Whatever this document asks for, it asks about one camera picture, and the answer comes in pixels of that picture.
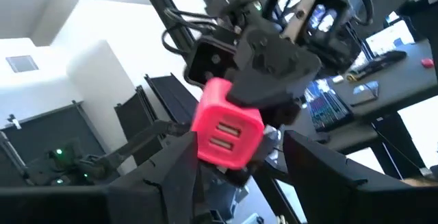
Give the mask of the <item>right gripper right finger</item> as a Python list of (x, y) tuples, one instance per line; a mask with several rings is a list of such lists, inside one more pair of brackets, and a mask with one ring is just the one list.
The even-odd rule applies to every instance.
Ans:
[(360, 194), (388, 190), (394, 179), (295, 131), (284, 134), (287, 172), (309, 223), (376, 223)]

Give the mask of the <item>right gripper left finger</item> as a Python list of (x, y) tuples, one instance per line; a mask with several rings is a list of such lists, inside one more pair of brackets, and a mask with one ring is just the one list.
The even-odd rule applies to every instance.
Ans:
[(109, 185), (111, 223), (191, 223), (198, 168), (196, 133), (171, 144)]

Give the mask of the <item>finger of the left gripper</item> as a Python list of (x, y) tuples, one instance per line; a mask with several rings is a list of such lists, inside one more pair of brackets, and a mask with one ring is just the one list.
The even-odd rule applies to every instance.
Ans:
[(304, 95), (322, 63), (314, 53), (260, 29), (250, 29), (237, 44), (239, 70), (227, 100), (245, 108), (269, 108)]
[(243, 169), (226, 170), (224, 173), (226, 180), (234, 186), (243, 187), (249, 177), (263, 164), (263, 161), (279, 148), (283, 127), (292, 125), (300, 110), (300, 102), (289, 102), (261, 109), (260, 114), (265, 125), (261, 142)]

